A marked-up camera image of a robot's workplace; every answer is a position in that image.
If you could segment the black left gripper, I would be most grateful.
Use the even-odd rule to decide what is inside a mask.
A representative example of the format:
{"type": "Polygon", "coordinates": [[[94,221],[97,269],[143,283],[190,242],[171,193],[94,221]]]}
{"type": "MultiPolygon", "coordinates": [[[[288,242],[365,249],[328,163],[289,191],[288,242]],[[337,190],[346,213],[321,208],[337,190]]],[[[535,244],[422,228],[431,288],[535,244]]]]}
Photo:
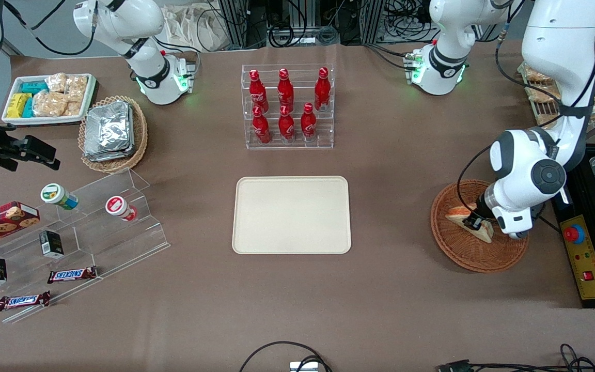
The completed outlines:
{"type": "Polygon", "coordinates": [[[496,221],[493,207],[496,207],[496,197],[493,192],[484,192],[477,198],[476,207],[470,216],[464,219],[464,227],[470,231],[480,231],[486,228],[487,221],[496,221]]]}

